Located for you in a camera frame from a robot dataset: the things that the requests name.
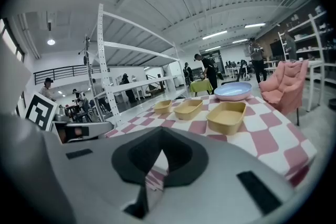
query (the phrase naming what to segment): man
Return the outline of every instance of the man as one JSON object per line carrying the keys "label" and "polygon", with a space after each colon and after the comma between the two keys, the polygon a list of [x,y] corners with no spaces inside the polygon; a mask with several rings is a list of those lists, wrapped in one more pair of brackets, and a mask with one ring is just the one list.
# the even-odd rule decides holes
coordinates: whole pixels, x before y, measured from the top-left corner
{"label": "man", "polygon": [[187,72],[188,72],[190,81],[193,82],[193,81],[194,81],[193,71],[192,71],[191,68],[188,66],[188,63],[187,63],[187,62],[184,64],[183,72],[184,72],[184,71],[187,71]]}
{"label": "man", "polygon": [[250,38],[250,45],[248,47],[248,51],[250,53],[252,59],[252,65],[256,72],[256,77],[258,83],[260,83],[260,73],[262,73],[264,77],[264,81],[267,78],[266,70],[264,69],[264,60],[263,60],[263,52],[264,48],[261,47],[258,43],[256,43],[254,37]]}
{"label": "man", "polygon": [[[122,79],[121,79],[120,85],[122,85],[122,84],[128,84],[128,83],[130,83],[130,81],[128,80],[128,76],[125,73],[124,75],[122,75]],[[134,96],[134,93],[133,93],[132,89],[126,90],[125,93],[126,93],[126,95],[128,97],[128,100],[130,101],[130,103],[136,103],[137,102],[137,100],[135,99],[135,96]]]}
{"label": "man", "polygon": [[54,81],[51,78],[46,78],[44,82],[44,86],[40,90],[40,94],[42,94],[44,97],[55,102],[56,100],[51,97],[51,93],[50,93],[50,87],[51,87],[52,82]]}
{"label": "man", "polygon": [[[96,80],[95,79],[92,79],[92,82],[93,82],[93,87],[94,87],[94,90],[96,92],[96,95],[98,95],[99,93],[102,93],[103,92],[103,88],[100,84],[96,83]],[[111,112],[111,106],[110,104],[107,104],[106,101],[105,101],[105,97],[99,97],[98,98],[98,103],[100,105],[103,105],[107,111]]]}
{"label": "man", "polygon": [[288,52],[288,58],[291,61],[296,61],[296,44],[295,40],[288,34],[288,31],[285,31],[285,39],[286,39],[286,49],[285,51]]}
{"label": "man", "polygon": [[195,54],[194,56],[195,61],[202,61],[203,65],[204,65],[204,78],[208,78],[209,82],[213,88],[212,93],[214,94],[215,89],[217,88],[217,76],[216,76],[216,69],[214,68],[213,64],[211,63],[211,61],[205,57],[202,57],[199,54]]}

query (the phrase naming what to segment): white metal shelving frame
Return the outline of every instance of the white metal shelving frame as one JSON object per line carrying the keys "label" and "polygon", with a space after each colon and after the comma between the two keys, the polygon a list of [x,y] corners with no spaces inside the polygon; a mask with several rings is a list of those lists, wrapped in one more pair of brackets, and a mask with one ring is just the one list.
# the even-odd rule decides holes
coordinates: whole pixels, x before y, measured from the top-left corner
{"label": "white metal shelving frame", "polygon": [[[135,27],[138,27],[138,28],[150,33],[151,35],[161,39],[162,41],[171,45],[175,49],[177,58],[174,58],[174,57],[171,57],[171,56],[168,56],[168,55],[164,55],[164,54],[160,54],[160,53],[155,52],[155,51],[139,48],[139,47],[133,47],[133,46],[125,45],[125,44],[119,44],[119,43],[104,41],[104,39],[103,39],[103,16],[104,15],[115,18],[115,19],[119,19],[119,20],[121,20],[125,23],[128,23],[128,24],[131,24],[131,25],[133,25]],[[92,91],[92,94],[93,94],[95,99],[100,97],[100,96],[103,96],[105,94],[107,95],[109,104],[111,106],[111,112],[113,113],[113,117],[114,117],[114,121],[115,121],[116,125],[121,124],[122,121],[121,121],[121,116],[120,116],[116,101],[114,99],[114,93],[120,92],[120,91],[130,90],[130,89],[133,89],[133,88],[136,88],[136,87],[140,87],[140,86],[144,86],[144,85],[148,85],[148,84],[153,84],[153,83],[160,82],[160,81],[171,80],[171,79],[174,79],[174,78],[179,77],[179,76],[184,78],[183,67],[182,67],[180,59],[178,57],[179,53],[177,52],[175,43],[169,42],[165,38],[159,36],[158,34],[150,31],[149,29],[147,29],[147,28],[145,28],[145,27],[143,27],[143,26],[141,26],[141,25],[139,25],[135,22],[132,22],[132,21],[130,21],[128,19],[125,19],[121,16],[118,16],[116,14],[104,11],[103,4],[99,4],[99,8],[98,8],[97,44],[98,44],[98,62],[99,62],[99,65],[100,65],[100,70],[101,70],[101,83],[102,83],[102,87],[105,89],[105,91],[100,93],[100,94],[97,94],[97,95],[95,95],[94,91],[92,90],[93,87],[91,87],[91,91]],[[163,58],[166,58],[166,59],[171,59],[172,61],[177,61],[177,62],[180,63],[181,74],[177,75],[177,76],[161,77],[161,78],[157,78],[157,79],[131,82],[131,83],[128,83],[128,84],[112,86],[111,82],[110,82],[110,79],[109,79],[110,74],[108,73],[108,66],[107,66],[106,58],[105,58],[105,47],[113,47],[113,48],[118,48],[118,49],[137,51],[137,52],[140,52],[140,53],[151,54],[151,55],[154,55],[156,57],[163,57]],[[184,84],[184,91],[187,94],[187,88],[186,88],[186,84],[185,84],[184,79],[183,79],[183,84]]]}
{"label": "white metal shelving frame", "polygon": [[[317,47],[316,48],[312,48],[312,49],[308,49],[308,50],[301,50],[301,51],[297,51],[297,54],[303,53],[303,52],[309,52],[309,51],[319,51],[320,52],[320,58],[321,60],[315,60],[315,61],[309,61],[309,74],[306,75],[306,78],[308,78],[310,80],[309,83],[309,99],[308,99],[308,104],[307,104],[307,108],[306,110],[309,112],[312,106],[312,99],[313,99],[313,92],[314,92],[314,80],[320,80],[320,98],[319,98],[319,102],[318,104],[320,105],[323,101],[323,94],[324,94],[324,82],[328,81],[328,82],[332,82],[334,83],[334,81],[330,81],[330,79],[326,79],[325,78],[325,71],[324,71],[324,67],[325,67],[325,62],[324,62],[324,55],[323,55],[323,51],[325,50],[325,48],[322,47],[322,42],[321,42],[321,37],[320,37],[320,33],[319,30],[316,26],[316,22],[315,20],[323,15],[325,15],[327,12],[321,12],[316,16],[312,16],[311,14],[308,14],[308,20],[306,20],[305,22],[291,28],[288,30],[288,32],[291,32],[293,30],[296,29],[304,29],[307,28],[309,26],[312,27],[313,29],[313,34],[311,35],[307,35],[304,36],[302,38],[298,38],[295,39],[295,42],[300,42],[303,40],[308,40],[308,39],[312,39],[312,38],[316,38],[317,41]],[[282,45],[282,49],[284,51],[283,55],[285,56],[286,59],[286,55],[288,55],[288,53],[285,52],[285,45],[287,44],[286,42],[282,42],[281,37],[284,35],[285,33],[280,33],[278,32],[280,41],[281,41],[281,45]],[[320,68],[320,73],[315,73],[314,69],[315,68]]]}

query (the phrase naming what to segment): tan rectangular tray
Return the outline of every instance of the tan rectangular tray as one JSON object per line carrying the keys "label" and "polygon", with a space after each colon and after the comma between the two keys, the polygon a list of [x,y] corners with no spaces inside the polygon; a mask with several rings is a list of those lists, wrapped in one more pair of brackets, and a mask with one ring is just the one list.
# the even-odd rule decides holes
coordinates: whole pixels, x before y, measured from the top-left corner
{"label": "tan rectangular tray", "polygon": [[208,126],[218,133],[233,135],[237,133],[246,111],[243,102],[223,102],[206,116]]}
{"label": "tan rectangular tray", "polygon": [[172,106],[172,100],[161,101],[155,104],[154,111],[156,114],[170,113],[171,106]]}
{"label": "tan rectangular tray", "polygon": [[202,110],[202,100],[187,100],[174,109],[175,115],[180,120],[189,121]]}

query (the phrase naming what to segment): black rubber pad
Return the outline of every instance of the black rubber pad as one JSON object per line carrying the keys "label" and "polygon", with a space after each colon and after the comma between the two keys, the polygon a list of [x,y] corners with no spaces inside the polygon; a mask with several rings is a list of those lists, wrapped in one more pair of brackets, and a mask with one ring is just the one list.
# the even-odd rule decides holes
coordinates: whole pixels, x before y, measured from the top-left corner
{"label": "black rubber pad", "polygon": [[85,156],[88,155],[90,153],[93,153],[93,151],[89,148],[85,148],[84,150],[79,150],[79,151],[73,151],[73,152],[69,152],[66,153],[68,159],[74,159],[74,158],[78,158],[81,156]]}
{"label": "black rubber pad", "polygon": [[263,214],[266,215],[281,205],[280,200],[252,171],[242,172],[237,177]]}

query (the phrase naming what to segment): light blue bowl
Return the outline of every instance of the light blue bowl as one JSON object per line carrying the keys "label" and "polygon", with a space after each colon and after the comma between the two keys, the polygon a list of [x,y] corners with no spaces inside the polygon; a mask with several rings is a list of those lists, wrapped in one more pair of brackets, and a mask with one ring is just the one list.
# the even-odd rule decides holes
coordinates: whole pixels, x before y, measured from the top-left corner
{"label": "light blue bowl", "polygon": [[232,82],[215,89],[215,95],[222,101],[239,101],[251,95],[252,85],[247,82]]}

